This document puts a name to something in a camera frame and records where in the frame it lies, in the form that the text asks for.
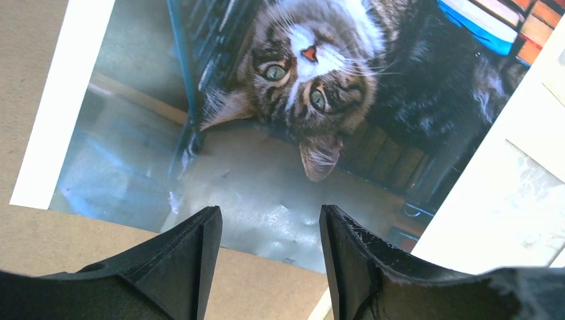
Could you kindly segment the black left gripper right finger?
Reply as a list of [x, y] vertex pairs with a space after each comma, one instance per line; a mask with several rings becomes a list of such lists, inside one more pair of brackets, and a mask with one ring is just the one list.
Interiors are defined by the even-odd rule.
[[336, 205], [320, 210], [335, 319], [563, 319], [564, 270], [503, 267], [479, 275], [418, 258]]

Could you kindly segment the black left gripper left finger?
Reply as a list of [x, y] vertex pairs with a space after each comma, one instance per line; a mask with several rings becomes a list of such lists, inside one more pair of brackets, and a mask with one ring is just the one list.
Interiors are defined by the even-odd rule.
[[2, 319], [203, 319], [223, 218], [205, 207], [75, 273], [1, 273]]

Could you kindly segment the white mat board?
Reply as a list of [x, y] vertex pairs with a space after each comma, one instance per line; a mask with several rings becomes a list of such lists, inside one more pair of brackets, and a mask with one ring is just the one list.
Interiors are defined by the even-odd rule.
[[563, 23], [410, 254], [471, 275], [564, 270]]

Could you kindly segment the cat and books photo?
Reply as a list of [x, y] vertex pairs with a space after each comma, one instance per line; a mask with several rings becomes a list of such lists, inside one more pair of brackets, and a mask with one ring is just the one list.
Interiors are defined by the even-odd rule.
[[11, 204], [166, 231], [223, 212], [223, 247], [324, 270], [338, 205], [412, 251], [543, 46], [561, 1], [112, 1], [68, 107], [39, 106]]

